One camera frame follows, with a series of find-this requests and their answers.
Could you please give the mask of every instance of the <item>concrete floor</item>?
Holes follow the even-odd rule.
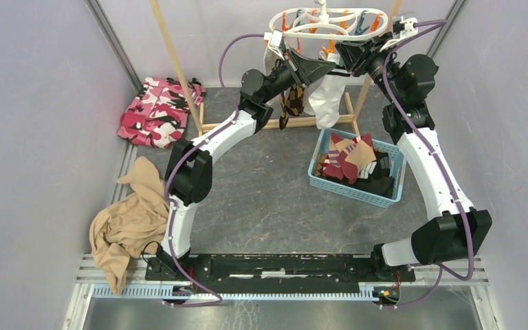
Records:
[[[231,89],[237,96],[238,89]],[[349,86],[352,101],[360,86]],[[358,119],[362,133],[390,142],[382,125],[387,100],[372,86]],[[208,89],[206,122],[227,118],[233,106],[220,88]],[[346,113],[344,100],[341,112]],[[279,117],[275,111],[273,118]],[[189,118],[186,138],[197,137]],[[351,131],[351,125],[336,125]],[[311,187],[307,169],[316,127],[262,130],[214,165],[213,187],[191,234],[192,253],[370,252],[378,243],[409,236],[427,221],[424,200],[408,167],[401,201],[383,209]],[[139,147],[164,175],[171,149]]]

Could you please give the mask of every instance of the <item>crumpled cloth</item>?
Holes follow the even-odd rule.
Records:
[[[162,241],[169,215],[159,171],[145,157],[137,158],[117,182],[130,184],[134,193],[101,210],[90,226],[94,263],[104,271],[114,294],[124,289],[130,258],[139,258],[148,242]],[[157,244],[150,244],[145,252],[156,249]]]

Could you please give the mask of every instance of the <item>blue basket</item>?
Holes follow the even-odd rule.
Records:
[[[389,206],[391,206],[402,198],[402,188],[404,187],[404,175],[406,174],[406,158],[404,157],[404,155],[402,155],[397,146],[379,140],[373,140],[373,147],[386,151],[389,154],[390,161],[392,163],[390,175],[395,178],[392,198],[385,198],[379,195],[365,192],[363,190],[351,188],[342,184],[331,182],[321,177],[314,176],[313,169],[315,167],[315,162],[319,153],[329,152],[329,138],[331,137],[331,133],[337,133],[338,135],[341,135],[342,137],[347,139],[353,139],[357,136],[353,133],[339,131],[337,129],[324,129],[320,132],[319,140],[315,148],[315,153],[313,154],[313,159],[311,160],[311,165],[309,166],[309,181],[311,186],[325,189],[332,193],[339,194],[345,197],[357,199],[358,201],[364,201],[366,203],[382,208],[388,208]]]

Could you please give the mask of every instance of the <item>black cable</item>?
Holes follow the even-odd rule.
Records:
[[[149,245],[150,245],[151,243],[156,243],[156,244],[157,244],[157,248],[158,248],[159,246],[161,246],[161,243],[159,243],[159,242],[157,242],[157,241],[150,241],[150,242],[148,242],[148,243],[142,248],[142,251],[140,252],[140,255],[141,255],[141,257],[142,257],[142,260],[144,260],[144,262],[145,262],[147,265],[149,264],[149,261],[146,260],[146,259],[144,258],[144,252],[146,251],[146,249],[149,247]]]

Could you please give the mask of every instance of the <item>drying rack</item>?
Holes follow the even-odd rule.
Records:
[[[388,20],[388,27],[386,31],[391,30],[391,25],[392,25],[391,18],[399,13],[399,9],[402,6],[402,2],[404,2],[404,0],[394,0],[392,2],[392,6],[390,7],[390,10],[389,10],[390,19]],[[175,68],[177,77],[179,81],[182,82],[181,86],[183,87],[183,94],[185,95],[185,99],[187,103],[189,104],[189,109],[191,112],[191,116],[193,117],[193,122],[195,123],[195,126],[197,127],[199,136],[201,136],[204,133],[207,133],[211,131],[212,129],[214,129],[215,127],[217,127],[218,125],[220,125],[220,123],[213,123],[213,124],[205,123],[206,106],[203,103],[199,104],[199,113],[197,112],[197,108],[195,106],[195,102],[193,102],[193,99],[191,98],[191,93],[189,91],[189,88],[186,83],[183,83],[183,82],[186,82],[187,80],[185,79],[185,75],[183,73],[183,70],[181,69],[179,57],[177,56],[177,52],[175,51],[175,46],[171,38],[171,33],[169,32],[167,23],[165,22],[165,18],[161,12],[161,8],[159,7],[158,0],[149,0],[149,3],[151,4],[151,8],[153,10],[153,14],[159,26],[159,30],[161,31],[161,35],[163,36],[163,41],[165,42],[165,46],[167,47],[169,56],[171,57],[171,62],[173,62],[173,67]],[[363,107],[363,104],[365,103],[365,99],[367,97],[367,93],[369,92],[370,86],[371,86],[371,77],[368,75],[365,75],[365,80],[361,87],[361,92],[359,93],[359,96],[357,97],[357,101],[355,102],[355,106],[353,106],[353,103],[351,102],[351,96],[349,95],[349,92],[344,93],[345,106],[347,108],[347,113],[339,116],[339,119],[337,120],[337,124],[350,124],[353,129],[353,132],[357,135],[360,135],[359,126],[357,124],[357,119],[359,118],[359,114],[361,113],[361,109]],[[270,120],[264,126],[264,129],[278,129],[280,128],[279,124],[280,123],[278,122],[278,120]],[[316,126],[315,117],[290,118],[290,120],[288,121],[286,125],[286,127],[308,127],[308,126]]]

